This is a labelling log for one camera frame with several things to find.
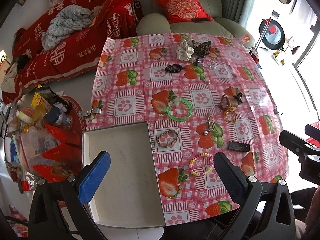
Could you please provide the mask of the black scalloped snap clip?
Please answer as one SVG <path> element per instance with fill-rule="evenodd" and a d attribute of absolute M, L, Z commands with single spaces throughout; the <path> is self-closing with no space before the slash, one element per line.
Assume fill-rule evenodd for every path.
<path fill-rule="evenodd" d="M 250 151 L 250 144 L 230 141 L 228 143 L 228 149 L 231 151 L 236 151 L 236 152 L 249 152 Z"/>

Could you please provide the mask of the green plastic bangle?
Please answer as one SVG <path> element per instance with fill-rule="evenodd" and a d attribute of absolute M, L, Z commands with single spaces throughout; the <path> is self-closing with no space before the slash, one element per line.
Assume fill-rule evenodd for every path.
<path fill-rule="evenodd" d="M 165 113 L 173 121 L 184 122 L 193 115 L 193 105 L 185 98 L 176 98 L 168 103 Z"/>

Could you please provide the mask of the black claw hair clip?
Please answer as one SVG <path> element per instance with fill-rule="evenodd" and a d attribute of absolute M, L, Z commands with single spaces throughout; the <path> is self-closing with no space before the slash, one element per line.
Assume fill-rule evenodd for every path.
<path fill-rule="evenodd" d="M 242 92 L 239 92 L 238 94 L 233 96 L 233 98 L 235 98 L 235 100 L 238 102 L 239 105 L 242 104 L 242 97 L 243 97 Z"/>

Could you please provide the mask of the red paper envelope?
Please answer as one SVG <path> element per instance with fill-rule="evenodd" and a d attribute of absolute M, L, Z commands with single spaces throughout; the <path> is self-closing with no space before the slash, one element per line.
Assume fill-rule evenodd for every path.
<path fill-rule="evenodd" d="M 78 163 L 82 159 L 82 152 L 79 148 L 62 142 L 55 148 L 44 152 L 42 156 L 61 163 Z"/>

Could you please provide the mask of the white shallow tray box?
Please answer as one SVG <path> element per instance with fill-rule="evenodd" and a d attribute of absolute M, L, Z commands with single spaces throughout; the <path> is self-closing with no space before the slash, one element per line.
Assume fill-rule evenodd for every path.
<path fill-rule="evenodd" d="M 114 228 L 158 228 L 165 224 L 147 122 L 87 131 L 82 161 L 101 152 L 111 158 L 89 209 L 93 220 Z"/>

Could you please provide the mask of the metal tablecloth clamp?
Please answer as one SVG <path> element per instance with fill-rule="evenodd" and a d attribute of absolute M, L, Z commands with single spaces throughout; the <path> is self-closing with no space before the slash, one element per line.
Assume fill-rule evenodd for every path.
<path fill-rule="evenodd" d="M 88 119 L 90 116 L 94 114 L 101 114 L 101 109 L 100 108 L 92 108 L 89 111 L 81 111 L 78 113 L 78 117 Z"/>

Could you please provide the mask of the blue lidded jar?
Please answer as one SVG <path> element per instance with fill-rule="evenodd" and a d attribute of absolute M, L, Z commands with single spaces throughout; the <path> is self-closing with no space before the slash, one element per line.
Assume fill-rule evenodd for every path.
<path fill-rule="evenodd" d="M 66 126 L 71 127 L 72 120 L 65 113 L 60 111 L 58 107 L 53 107 L 50 112 L 45 116 L 46 123 L 53 126 Z"/>

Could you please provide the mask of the pink strawberry tablecloth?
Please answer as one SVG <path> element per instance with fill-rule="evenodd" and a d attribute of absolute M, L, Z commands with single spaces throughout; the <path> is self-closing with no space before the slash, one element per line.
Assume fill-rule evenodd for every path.
<path fill-rule="evenodd" d="M 166 225 L 232 211 L 213 156 L 276 183 L 287 150 L 265 80 L 243 38 L 151 34 L 108 38 L 98 64 L 89 129 L 146 122 Z"/>

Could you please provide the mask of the leopard print scrunchie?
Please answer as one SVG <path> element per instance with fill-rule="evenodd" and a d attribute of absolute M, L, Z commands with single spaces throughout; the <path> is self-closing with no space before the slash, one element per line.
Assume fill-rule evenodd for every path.
<path fill-rule="evenodd" d="M 194 49 L 194 54 L 198 57 L 204 58 L 209 54 L 209 51 L 212 46 L 211 41 L 207 42 L 197 42 L 195 40 L 192 40 L 193 43 L 193 49 Z"/>

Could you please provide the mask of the cream satin scrunchie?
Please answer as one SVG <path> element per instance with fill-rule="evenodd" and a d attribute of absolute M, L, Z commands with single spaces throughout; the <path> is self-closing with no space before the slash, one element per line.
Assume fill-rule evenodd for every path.
<path fill-rule="evenodd" d="M 182 40 L 176 49 L 176 56 L 179 61 L 187 62 L 191 59 L 194 48 L 190 46 L 187 40 Z"/>

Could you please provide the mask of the grey crumpled blanket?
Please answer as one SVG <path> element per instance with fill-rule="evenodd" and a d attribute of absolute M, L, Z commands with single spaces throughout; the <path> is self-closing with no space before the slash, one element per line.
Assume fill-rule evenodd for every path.
<path fill-rule="evenodd" d="M 47 31 L 42 34 L 41 42 L 44 51 L 55 48 L 72 33 L 80 31 L 92 24 L 92 13 L 79 5 L 69 5 L 63 8 L 51 20 Z"/>

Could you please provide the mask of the red wedding bed cover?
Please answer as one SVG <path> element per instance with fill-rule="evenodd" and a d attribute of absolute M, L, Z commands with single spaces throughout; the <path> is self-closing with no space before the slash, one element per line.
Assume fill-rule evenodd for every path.
<path fill-rule="evenodd" d="M 53 49 L 45 50 L 41 42 L 42 35 L 49 28 L 51 20 L 69 5 L 89 9 L 95 22 L 64 38 Z M 27 55 L 30 60 L 14 77 L 12 92 L 2 92 L 3 102 L 16 102 L 38 85 L 95 70 L 106 39 L 135 36 L 136 18 L 141 16 L 140 5 L 133 5 L 132 0 L 63 0 L 28 29 L 17 31 L 12 55 Z"/>

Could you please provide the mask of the red embroidered cushion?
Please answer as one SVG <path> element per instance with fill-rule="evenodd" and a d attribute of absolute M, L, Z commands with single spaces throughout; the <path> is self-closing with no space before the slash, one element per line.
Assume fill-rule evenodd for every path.
<path fill-rule="evenodd" d="M 155 0 L 170 24 L 194 22 L 213 18 L 203 9 L 199 0 Z"/>

